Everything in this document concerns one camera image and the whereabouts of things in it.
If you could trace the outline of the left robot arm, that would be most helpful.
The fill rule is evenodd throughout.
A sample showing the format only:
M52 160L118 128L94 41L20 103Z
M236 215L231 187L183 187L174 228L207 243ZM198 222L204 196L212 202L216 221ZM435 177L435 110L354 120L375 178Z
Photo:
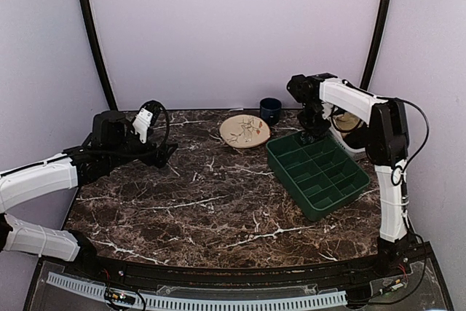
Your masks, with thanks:
M87 279L98 278L103 272L102 261L95 257L94 245L81 232L32 224L8 211L52 192L91 184L135 160L156 168L164 167L178 146L168 143L168 130L159 143L150 141L160 115L166 117L168 112L157 101L143 104L132 119L120 111L102 112L95 115L92 131L81 146L3 172L1 250L73 261Z

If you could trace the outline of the navy striped underwear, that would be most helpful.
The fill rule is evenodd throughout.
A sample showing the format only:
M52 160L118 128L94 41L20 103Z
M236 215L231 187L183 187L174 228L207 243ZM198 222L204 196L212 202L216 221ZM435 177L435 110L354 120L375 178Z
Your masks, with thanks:
M303 145L307 145L307 144L312 144L316 141L318 141L319 138L312 135L312 134L309 134L308 132L301 132L300 133L300 141Z

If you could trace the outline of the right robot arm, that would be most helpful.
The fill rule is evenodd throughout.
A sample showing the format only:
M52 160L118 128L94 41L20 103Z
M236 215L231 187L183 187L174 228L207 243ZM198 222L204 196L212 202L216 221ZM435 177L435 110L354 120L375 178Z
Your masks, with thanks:
M372 260L371 270L378 277L389 276L400 264L396 251L411 233L406 169L413 157L408 153L407 101L374 95L329 73L294 75L286 89L301 104L298 121L312 141L321 139L333 127L326 107L349 112L366 124L364 149L379 181L379 250L384 250Z

